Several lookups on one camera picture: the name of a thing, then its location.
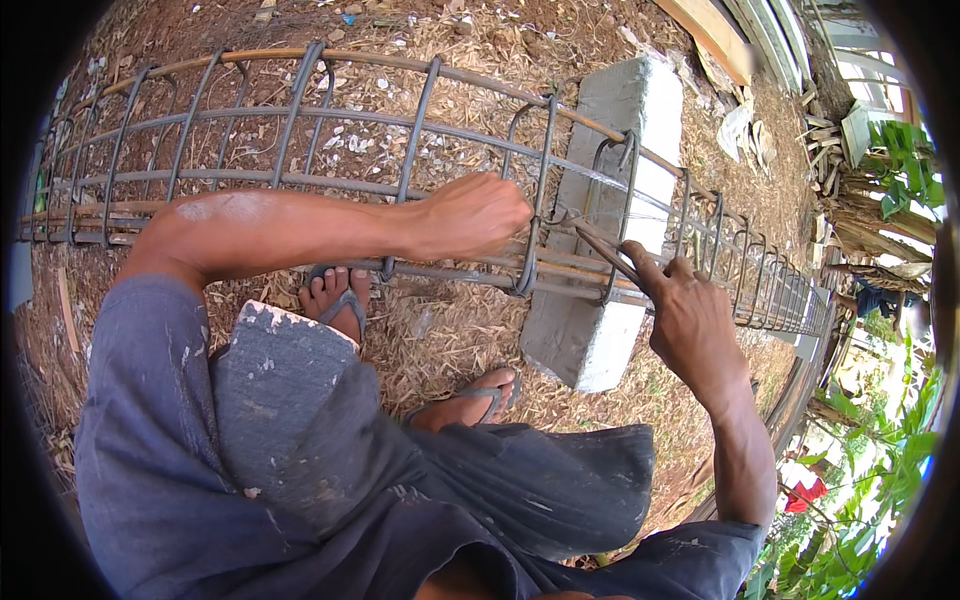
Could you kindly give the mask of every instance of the red cloth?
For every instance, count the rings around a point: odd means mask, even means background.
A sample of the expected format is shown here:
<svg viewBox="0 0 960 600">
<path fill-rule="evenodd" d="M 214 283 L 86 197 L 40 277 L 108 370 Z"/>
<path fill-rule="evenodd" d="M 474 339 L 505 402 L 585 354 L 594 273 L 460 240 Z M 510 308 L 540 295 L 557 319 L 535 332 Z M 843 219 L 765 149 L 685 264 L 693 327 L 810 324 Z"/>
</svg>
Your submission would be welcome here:
<svg viewBox="0 0 960 600">
<path fill-rule="evenodd" d="M 817 477 L 817 480 L 813 483 L 813 487 L 809 490 L 803 483 L 798 483 L 793 491 L 795 493 L 788 492 L 786 495 L 786 508 L 783 509 L 785 513 L 805 513 L 807 502 L 812 502 L 817 498 L 827 495 L 827 492 L 829 492 L 824 482 L 820 481 L 820 477 Z"/>
</svg>

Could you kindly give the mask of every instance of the foot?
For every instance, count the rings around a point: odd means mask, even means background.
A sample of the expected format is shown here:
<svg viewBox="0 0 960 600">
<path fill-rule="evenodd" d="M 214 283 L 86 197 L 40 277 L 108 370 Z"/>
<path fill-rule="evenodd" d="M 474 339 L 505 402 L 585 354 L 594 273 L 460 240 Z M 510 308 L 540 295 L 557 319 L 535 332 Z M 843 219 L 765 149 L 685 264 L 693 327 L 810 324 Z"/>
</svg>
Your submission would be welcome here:
<svg viewBox="0 0 960 600">
<path fill-rule="evenodd" d="M 303 314 L 315 321 L 320 319 L 324 311 L 337 301 L 348 287 L 353 289 L 364 312 L 367 312 L 367 307 L 370 305 L 370 274 L 363 269 L 353 271 L 349 271 L 347 267 L 327 269 L 323 277 L 314 277 L 308 284 L 309 290 L 305 287 L 300 288 L 300 304 L 303 305 Z M 349 305 L 344 306 L 337 313 L 337 316 L 330 321 L 330 326 L 357 344 L 360 343 L 360 322 L 357 321 L 357 316 Z"/>
<path fill-rule="evenodd" d="M 469 386 L 470 388 L 500 388 L 501 397 L 506 400 L 514 392 L 514 377 L 516 372 L 509 367 L 504 367 L 485 374 Z M 457 422 L 472 427 L 487 413 L 491 402 L 493 402 L 493 396 L 455 396 L 443 402 L 436 402 L 429 408 L 416 413 L 410 421 L 410 426 L 434 433 L 439 433 L 445 426 Z M 492 422 L 499 422 L 506 405 L 504 401 L 502 407 L 493 413 Z"/>
</svg>

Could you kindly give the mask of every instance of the fist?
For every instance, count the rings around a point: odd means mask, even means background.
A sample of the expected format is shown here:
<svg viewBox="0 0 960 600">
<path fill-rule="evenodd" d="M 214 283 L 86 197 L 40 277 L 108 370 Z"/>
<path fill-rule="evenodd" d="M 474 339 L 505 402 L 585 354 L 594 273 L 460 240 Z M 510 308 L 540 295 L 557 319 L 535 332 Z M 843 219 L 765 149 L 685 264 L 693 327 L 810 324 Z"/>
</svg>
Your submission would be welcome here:
<svg viewBox="0 0 960 600">
<path fill-rule="evenodd" d="M 404 206 L 415 211 L 416 231 L 405 257 L 420 261 L 496 254 L 533 217 L 516 184 L 494 173 L 471 173 Z"/>
</svg>

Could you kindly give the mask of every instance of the sandal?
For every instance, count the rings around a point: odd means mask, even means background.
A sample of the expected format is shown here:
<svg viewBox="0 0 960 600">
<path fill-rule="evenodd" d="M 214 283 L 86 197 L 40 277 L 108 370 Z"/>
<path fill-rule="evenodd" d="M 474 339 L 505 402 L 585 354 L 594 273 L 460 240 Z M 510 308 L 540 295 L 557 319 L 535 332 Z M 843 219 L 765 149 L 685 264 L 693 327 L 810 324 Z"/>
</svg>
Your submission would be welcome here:
<svg viewBox="0 0 960 600">
<path fill-rule="evenodd" d="M 480 375 L 480 377 L 483 377 L 484 375 L 486 375 L 486 374 L 488 374 L 488 373 L 490 373 L 490 372 L 492 372 L 492 371 L 495 371 L 495 370 L 487 371 L 487 372 L 484 373 L 483 375 Z M 503 412 L 506 412 L 506 411 L 510 410 L 511 408 L 513 408 L 513 407 L 514 407 L 514 404 L 516 403 L 516 399 L 520 396 L 520 371 L 518 371 L 518 370 L 516 370 L 516 369 L 514 369 L 514 381 L 513 381 L 513 383 L 514 383 L 514 390 L 510 393 L 510 397 L 509 397 L 509 398 L 506 398 L 507 405 L 503 408 Z M 491 400 L 490 407 L 487 409 L 487 412 L 484 413 L 483 417 L 482 417 L 478 422 L 476 422 L 476 424 L 478 424 L 478 425 L 481 424 L 481 423 L 489 423 L 489 422 L 491 422 L 491 421 L 493 420 L 493 415 L 496 414 L 497 409 L 499 409 L 499 408 L 503 405 L 503 402 L 504 402 L 503 390 L 501 390 L 500 388 L 471 388 L 470 386 L 467 386 L 466 388 L 464 388 L 463 390 L 457 392 L 456 394 L 454 394 L 454 395 L 451 396 L 450 398 L 454 398 L 454 397 L 458 397 L 458 396 L 459 396 L 459 397 L 463 397 L 463 396 L 466 396 L 466 397 L 493 396 L 493 400 Z M 406 414 L 406 416 L 403 418 L 403 425 L 404 425 L 405 427 L 409 427 L 409 426 L 410 426 L 410 423 L 413 422 L 414 416 L 415 416 L 418 412 L 420 412 L 420 411 L 422 411 L 422 410 L 424 410 L 424 409 L 430 408 L 430 407 L 433 406 L 434 404 L 436 404 L 436 402 L 430 402 L 429 404 L 424 404 L 423 406 L 419 406 L 419 407 L 413 409 L 412 411 L 408 412 L 408 413 Z"/>
<path fill-rule="evenodd" d="M 327 269 L 334 269 L 334 265 L 314 265 L 313 269 L 310 271 L 310 275 L 306 279 L 306 289 L 310 290 L 310 284 L 313 283 L 313 280 L 317 277 L 324 278 L 324 274 Z M 352 269 L 347 269 L 347 277 L 349 281 L 350 272 Z M 317 318 L 317 321 L 324 325 L 329 325 L 333 318 L 340 314 L 340 311 L 346 305 L 350 305 L 350 308 L 353 309 L 353 315 L 357 318 L 357 322 L 360 324 L 360 341 L 363 341 L 364 331 L 367 329 L 367 312 L 364 311 L 363 306 L 360 304 L 360 299 L 357 298 L 357 295 L 353 292 L 353 289 L 347 284 L 347 290 L 341 294 L 340 298 L 336 299 L 332 304 L 327 307 L 327 309 L 320 314 L 320 317 Z"/>
</svg>

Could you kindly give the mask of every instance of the concrete footing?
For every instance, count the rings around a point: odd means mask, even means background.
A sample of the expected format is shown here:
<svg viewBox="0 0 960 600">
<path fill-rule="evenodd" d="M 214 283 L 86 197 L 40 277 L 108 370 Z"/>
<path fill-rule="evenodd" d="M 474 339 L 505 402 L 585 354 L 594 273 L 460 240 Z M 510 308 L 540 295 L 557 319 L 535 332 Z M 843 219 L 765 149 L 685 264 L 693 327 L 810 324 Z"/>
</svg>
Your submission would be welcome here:
<svg viewBox="0 0 960 600">
<path fill-rule="evenodd" d="M 592 73 L 580 84 L 577 112 L 613 130 L 633 131 L 639 143 L 677 163 L 682 130 L 684 93 L 671 67 L 655 54 L 624 60 Z M 574 125 L 566 158 L 591 166 L 597 147 L 604 141 L 598 132 Z M 597 170 L 629 183 L 630 161 L 618 168 L 623 146 L 613 146 L 601 155 Z M 670 204 L 676 178 L 644 158 L 636 170 L 636 190 Z M 621 216 L 630 213 L 625 237 L 639 241 L 651 252 L 661 252 L 666 232 L 666 214 L 625 193 L 600 186 L 587 205 L 588 179 L 564 173 L 558 192 L 557 214 L 566 209 L 594 215 L 598 227 L 619 233 Z M 552 231 L 547 247 L 560 252 L 593 256 L 593 250 L 578 237 Z M 559 377 L 582 392 L 602 392 L 616 387 L 633 351 L 646 311 L 639 306 L 566 298 L 535 292 L 533 304 L 520 337 L 527 361 Z"/>
</svg>

